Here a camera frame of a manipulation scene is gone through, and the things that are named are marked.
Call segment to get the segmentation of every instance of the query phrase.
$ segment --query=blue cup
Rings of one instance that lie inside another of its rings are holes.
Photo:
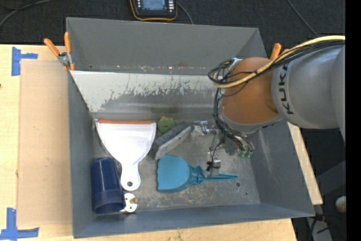
[[[125,198],[115,159],[103,157],[92,163],[91,190],[94,213],[112,214],[125,208]]]

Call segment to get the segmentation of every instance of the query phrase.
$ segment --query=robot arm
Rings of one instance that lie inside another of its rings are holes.
[[[274,60],[232,60],[209,73],[217,115],[241,135],[281,119],[307,129],[339,128],[345,140],[345,37],[320,37]]]

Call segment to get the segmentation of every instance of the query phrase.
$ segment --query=gray bin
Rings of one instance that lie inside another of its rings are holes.
[[[67,18],[76,71],[68,75],[69,141],[75,238],[313,216],[285,121],[250,136],[250,159],[217,151],[236,180],[204,182],[180,193],[156,190],[157,161],[139,163],[140,199],[132,214],[98,216],[91,207],[90,165],[103,150],[94,118],[212,124],[215,87],[208,71],[234,56],[266,53],[257,28]],[[206,167],[211,136],[191,136],[171,153]]]

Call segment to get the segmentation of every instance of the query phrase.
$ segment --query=blue object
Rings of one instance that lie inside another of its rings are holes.
[[[18,238],[38,237],[39,228],[29,230],[18,230],[16,227],[16,210],[7,208],[6,210],[6,229],[2,229],[0,240],[17,241]]]
[[[226,181],[237,179],[237,175],[219,174],[206,178],[201,166],[193,167],[179,156],[164,155],[158,161],[158,192],[175,193],[190,185],[200,186],[204,181]]]
[[[11,75],[20,75],[20,61],[22,59],[37,59],[38,55],[33,53],[21,54],[21,50],[15,46],[12,47]]]
[[[92,163],[91,189],[94,213],[112,214],[125,208],[125,197],[115,159],[103,157]]]

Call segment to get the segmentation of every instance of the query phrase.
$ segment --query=green connector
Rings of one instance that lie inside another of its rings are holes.
[[[250,156],[251,156],[252,153],[253,153],[253,151],[248,151],[248,152],[245,154],[245,157],[250,158]]]
[[[240,157],[244,157],[246,155],[246,151],[242,150],[240,153],[239,153],[239,156]]]

